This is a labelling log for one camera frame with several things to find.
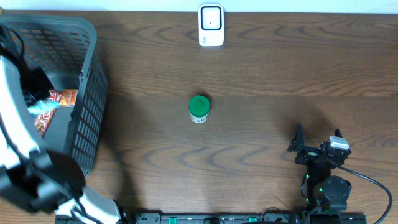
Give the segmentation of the green lid jar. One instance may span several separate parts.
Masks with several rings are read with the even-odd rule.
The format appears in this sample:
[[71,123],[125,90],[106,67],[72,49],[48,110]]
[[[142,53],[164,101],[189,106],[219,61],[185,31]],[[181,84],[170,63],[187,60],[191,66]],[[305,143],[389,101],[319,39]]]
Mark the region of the green lid jar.
[[210,116],[210,101],[203,95],[194,96],[188,104],[190,119],[194,123],[204,123]]

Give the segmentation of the small orange box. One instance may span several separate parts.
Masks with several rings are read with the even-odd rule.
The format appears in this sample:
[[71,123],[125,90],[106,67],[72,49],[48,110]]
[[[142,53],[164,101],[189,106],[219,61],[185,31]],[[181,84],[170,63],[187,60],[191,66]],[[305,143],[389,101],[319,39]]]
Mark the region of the small orange box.
[[63,90],[60,98],[60,105],[62,107],[74,107],[76,104],[77,94],[77,89]]

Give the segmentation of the red chocolate bar wrapper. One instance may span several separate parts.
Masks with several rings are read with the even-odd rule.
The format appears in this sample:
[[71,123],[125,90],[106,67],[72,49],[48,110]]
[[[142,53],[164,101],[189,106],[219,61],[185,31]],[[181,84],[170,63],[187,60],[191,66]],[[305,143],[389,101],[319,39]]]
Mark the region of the red chocolate bar wrapper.
[[[60,102],[61,98],[61,91],[56,91],[56,90],[50,90],[49,91],[49,97],[46,100],[52,100],[52,101],[57,101]],[[34,125],[36,130],[39,132],[39,134],[44,137],[46,131],[48,130],[48,127],[55,115],[57,109],[54,109],[52,111],[48,111],[44,114],[38,114],[35,121]]]

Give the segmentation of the light blue wipes pack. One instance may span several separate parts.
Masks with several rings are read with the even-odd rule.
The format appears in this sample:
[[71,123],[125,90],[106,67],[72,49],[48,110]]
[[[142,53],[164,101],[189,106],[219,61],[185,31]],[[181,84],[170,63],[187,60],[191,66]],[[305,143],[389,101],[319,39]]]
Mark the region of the light blue wipes pack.
[[44,114],[48,111],[52,111],[61,107],[61,104],[57,101],[52,100],[39,100],[34,105],[29,106],[28,110],[30,114],[38,115]]

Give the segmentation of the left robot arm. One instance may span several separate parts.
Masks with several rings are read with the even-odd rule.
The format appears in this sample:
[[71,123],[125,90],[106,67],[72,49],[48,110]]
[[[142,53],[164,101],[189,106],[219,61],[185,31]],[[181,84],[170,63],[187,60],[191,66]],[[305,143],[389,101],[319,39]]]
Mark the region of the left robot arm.
[[86,21],[1,20],[1,197],[58,221],[125,223],[86,184],[108,79]]

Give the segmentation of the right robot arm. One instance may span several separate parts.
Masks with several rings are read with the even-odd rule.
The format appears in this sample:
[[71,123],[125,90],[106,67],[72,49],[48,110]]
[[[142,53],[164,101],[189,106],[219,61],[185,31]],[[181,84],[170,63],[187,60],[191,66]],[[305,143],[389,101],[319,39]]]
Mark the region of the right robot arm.
[[300,124],[287,150],[296,153],[296,164],[307,167],[300,186],[307,208],[317,212],[346,210],[351,183],[331,174],[331,170],[343,165],[351,154],[348,141],[340,130],[337,129],[329,140],[318,147],[310,147],[305,144]]

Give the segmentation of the white barcode scanner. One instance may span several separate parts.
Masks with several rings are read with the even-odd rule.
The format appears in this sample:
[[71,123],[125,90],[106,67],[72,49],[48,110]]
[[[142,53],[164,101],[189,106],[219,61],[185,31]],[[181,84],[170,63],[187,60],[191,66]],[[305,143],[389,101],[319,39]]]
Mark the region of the white barcode scanner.
[[219,4],[203,4],[198,10],[198,42],[202,47],[224,44],[224,8]]

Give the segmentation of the grey plastic basket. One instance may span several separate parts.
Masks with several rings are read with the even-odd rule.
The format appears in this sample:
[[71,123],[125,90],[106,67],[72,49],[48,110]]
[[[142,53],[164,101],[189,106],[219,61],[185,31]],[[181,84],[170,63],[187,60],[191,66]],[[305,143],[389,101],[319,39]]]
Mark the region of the grey plastic basket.
[[74,158],[89,175],[109,87],[95,52],[95,27],[80,17],[37,14],[7,14],[1,16],[1,24],[12,30],[30,68],[40,67],[58,91],[77,90],[75,105],[57,108],[42,138],[49,148]]

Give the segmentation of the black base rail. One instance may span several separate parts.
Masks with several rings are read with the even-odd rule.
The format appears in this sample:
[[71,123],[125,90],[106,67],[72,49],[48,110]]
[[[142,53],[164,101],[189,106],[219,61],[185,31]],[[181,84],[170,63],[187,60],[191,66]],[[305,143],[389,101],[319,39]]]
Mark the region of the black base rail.
[[[136,224],[242,224],[242,223],[304,223],[299,217],[288,214],[267,213],[265,215],[161,215],[158,213],[136,214]],[[313,214],[310,223],[366,224],[364,215]]]

